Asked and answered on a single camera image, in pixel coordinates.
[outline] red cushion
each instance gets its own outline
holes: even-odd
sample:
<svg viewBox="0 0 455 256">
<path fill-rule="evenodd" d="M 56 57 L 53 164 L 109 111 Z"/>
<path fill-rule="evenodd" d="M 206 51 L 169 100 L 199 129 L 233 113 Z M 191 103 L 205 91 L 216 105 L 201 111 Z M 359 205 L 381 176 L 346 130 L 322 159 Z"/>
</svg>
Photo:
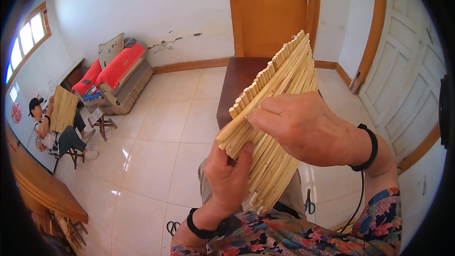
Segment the red cushion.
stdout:
<svg viewBox="0 0 455 256">
<path fill-rule="evenodd" d="M 117 87 L 118 82 L 122 79 L 127 72 L 131 69 L 136 61 L 144 54 L 144 48 L 135 43 L 130 48 L 125 48 L 116 56 L 104 69 L 96 79 L 96 86 L 100 82 L 107 83 L 112 89 Z"/>
<path fill-rule="evenodd" d="M 96 78 L 100 75 L 101 73 L 101 65 L 100 65 L 100 60 L 97 59 L 95 62 L 90 66 L 89 70 L 87 73 L 84 75 L 84 77 L 76 83 L 73 88 L 71 88 L 71 91 L 74 92 L 76 91 L 79 93 L 81 96 L 84 95 L 84 93 L 92 87 L 95 82 Z M 90 81 L 88 84 L 82 83 L 84 80 Z"/>
</svg>

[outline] black cap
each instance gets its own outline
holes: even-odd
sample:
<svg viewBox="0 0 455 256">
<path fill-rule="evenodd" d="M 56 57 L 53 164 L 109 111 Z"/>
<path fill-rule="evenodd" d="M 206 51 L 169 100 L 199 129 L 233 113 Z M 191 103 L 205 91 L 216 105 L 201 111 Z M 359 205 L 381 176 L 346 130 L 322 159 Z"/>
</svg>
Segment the black cap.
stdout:
<svg viewBox="0 0 455 256">
<path fill-rule="evenodd" d="M 31 110 L 33 110 L 36 106 L 41 104 L 43 101 L 44 101 L 44 99 L 42 97 L 39 100 L 38 100 L 38 98 L 32 98 L 30 100 L 30 103 L 29 103 L 29 110 L 30 110 L 29 116 L 31 115 Z"/>
</svg>

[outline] white sneaker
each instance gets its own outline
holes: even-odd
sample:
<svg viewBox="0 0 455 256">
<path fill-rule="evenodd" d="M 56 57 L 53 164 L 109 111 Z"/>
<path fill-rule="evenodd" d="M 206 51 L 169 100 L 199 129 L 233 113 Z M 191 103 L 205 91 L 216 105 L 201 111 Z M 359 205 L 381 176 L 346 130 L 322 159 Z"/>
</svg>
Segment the white sneaker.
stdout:
<svg viewBox="0 0 455 256">
<path fill-rule="evenodd" d="M 86 160 L 95 160 L 98 157 L 98 151 L 86 151 L 85 159 Z"/>
<path fill-rule="evenodd" d="M 87 141 L 91 138 L 91 136 L 95 133 L 95 129 L 91 129 L 91 131 L 88 131 L 84 134 L 84 137 L 82 138 L 82 141 L 87 144 Z"/>
</svg>

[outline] black cable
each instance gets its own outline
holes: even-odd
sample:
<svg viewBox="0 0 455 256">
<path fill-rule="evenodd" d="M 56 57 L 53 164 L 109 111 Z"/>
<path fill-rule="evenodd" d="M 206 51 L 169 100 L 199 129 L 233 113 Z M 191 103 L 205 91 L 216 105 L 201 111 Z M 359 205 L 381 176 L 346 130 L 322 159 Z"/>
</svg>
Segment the black cable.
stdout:
<svg viewBox="0 0 455 256">
<path fill-rule="evenodd" d="M 360 195 L 360 201 L 359 205 L 357 206 L 357 209 L 355 210 L 355 213 L 352 215 L 351 219 L 348 221 L 348 223 L 344 226 L 344 228 L 341 230 L 340 233 L 343 233 L 343 231 L 348 227 L 348 225 L 351 223 L 352 219 L 354 219 L 355 214 L 359 211 L 360 205 L 362 204 L 362 198 L 364 197 L 364 189 L 365 189 L 365 180 L 364 180 L 364 172 L 360 172 L 362 175 L 362 194 Z"/>
</svg>

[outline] hand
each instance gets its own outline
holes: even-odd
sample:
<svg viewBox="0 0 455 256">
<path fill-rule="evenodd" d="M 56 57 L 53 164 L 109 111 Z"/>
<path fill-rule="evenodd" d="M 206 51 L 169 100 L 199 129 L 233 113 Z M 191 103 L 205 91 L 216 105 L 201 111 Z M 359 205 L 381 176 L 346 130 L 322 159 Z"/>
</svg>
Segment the hand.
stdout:
<svg viewBox="0 0 455 256">
<path fill-rule="evenodd" d="M 231 166 L 228 165 L 226 152 L 219 149 L 218 143 L 215 141 L 212 145 L 204 173 L 213 191 L 211 201 L 226 216 L 235 212 L 247 196 L 253 151 L 253 143 L 248 142 L 240 151 L 235 166 Z"/>
<path fill-rule="evenodd" d="M 358 165 L 371 154 L 368 133 L 338 118 L 317 92 L 266 98 L 248 122 L 308 164 Z"/>
<path fill-rule="evenodd" d="M 50 98 L 49 98 L 49 105 L 47 106 L 46 109 L 46 115 L 50 117 L 52 115 L 52 111 L 54 111 L 54 103 L 50 103 Z"/>
</svg>

